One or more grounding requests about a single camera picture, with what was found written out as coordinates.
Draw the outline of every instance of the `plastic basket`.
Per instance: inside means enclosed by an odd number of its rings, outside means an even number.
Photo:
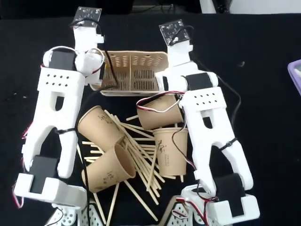
[[[149,96],[158,93],[155,73],[168,67],[167,53],[141,51],[109,51],[119,88],[102,91],[105,96]],[[106,67],[101,86],[91,85],[93,90],[114,85],[110,64]]]

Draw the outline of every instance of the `circuit board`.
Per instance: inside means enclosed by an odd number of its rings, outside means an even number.
[[[78,7],[73,21],[82,20],[83,18],[90,18],[95,21],[99,21],[100,15],[102,13],[101,8],[90,8],[90,7]],[[79,22],[80,26],[84,27],[96,27],[97,24],[92,21],[82,21]]]
[[[184,27],[182,20],[172,21],[166,24],[159,25],[160,31],[162,33],[166,45],[170,46],[170,41],[176,35],[178,30],[181,29],[181,27]],[[172,45],[187,40],[190,40],[190,37],[187,31],[183,29],[182,31],[179,32],[179,34],[177,34]]]

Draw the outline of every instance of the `brown paper cup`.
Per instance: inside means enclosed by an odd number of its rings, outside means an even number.
[[[93,193],[136,176],[131,155],[119,144],[87,166],[89,190]],[[85,173],[81,172],[84,184]]]
[[[100,106],[91,108],[81,117],[78,130],[104,152],[111,150],[124,137]]]
[[[158,111],[163,111],[169,108],[176,102],[174,95],[164,95],[155,99],[146,105],[145,107],[154,108]],[[155,129],[162,126],[168,126],[171,124],[183,122],[179,106],[176,105],[165,113],[149,112],[141,109],[137,109],[137,114],[141,126],[144,129]]]
[[[160,175],[180,176],[186,174],[186,161],[172,142],[172,135],[179,128],[162,128],[154,130]],[[174,142],[187,155],[188,130],[176,133]]]

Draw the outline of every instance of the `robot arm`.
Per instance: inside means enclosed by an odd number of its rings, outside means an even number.
[[[87,204],[86,190],[71,186],[59,178],[69,178],[73,171],[78,117],[84,86],[99,81],[100,66],[104,56],[89,51],[97,49],[103,37],[96,33],[97,24],[82,20],[98,21],[101,9],[79,7],[74,20],[75,49],[55,47],[43,57],[38,84],[38,101],[27,139],[22,148],[24,165],[28,173],[20,173],[14,192],[17,196],[69,206],[82,210]],[[55,110],[57,97],[64,97],[63,106]],[[40,155],[41,146],[51,129],[68,131],[59,133],[62,146],[59,158]]]
[[[219,199],[218,202],[207,204],[208,217],[220,225],[258,218],[260,213],[256,198],[245,194],[245,190],[253,187],[253,178],[242,146],[232,130],[216,74],[199,70],[190,60],[192,46],[181,20],[159,27],[167,44],[169,67],[156,73],[158,86],[160,91],[185,92],[179,106],[185,114],[193,146],[195,179],[200,181],[204,197],[217,196]],[[205,117],[210,118],[212,128],[205,125]],[[233,175],[213,178],[209,167],[213,145],[229,160]],[[197,185],[186,187],[182,191],[182,197],[196,203],[204,211],[204,200],[196,190]]]

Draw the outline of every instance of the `black table surface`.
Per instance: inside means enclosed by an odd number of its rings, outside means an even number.
[[[301,58],[301,15],[161,15],[103,16],[101,23],[109,50],[166,51],[158,25],[183,19],[194,26],[194,52],[242,97],[235,134],[241,142],[253,174],[261,211],[260,220],[248,224],[295,225],[300,215],[301,98],[287,65]],[[37,101],[37,84],[44,51],[57,45],[74,46],[68,27],[72,18],[0,21],[0,212],[2,225],[44,225],[53,209],[49,203],[25,199],[17,210],[11,186],[21,171],[21,134],[30,124]],[[231,114],[237,98],[223,85]],[[84,98],[90,92],[86,88]],[[135,115],[135,97],[98,95],[88,107],[101,105],[121,120]],[[57,143],[43,146],[52,153]],[[230,172],[229,163],[213,150],[214,176]],[[81,165],[76,159],[70,184],[82,185]],[[188,167],[184,183],[166,180],[160,205],[156,206],[137,177],[129,180],[161,219],[172,195],[194,184]],[[108,215],[114,188],[100,192],[100,202]],[[128,188],[121,184],[112,225],[155,223]]]

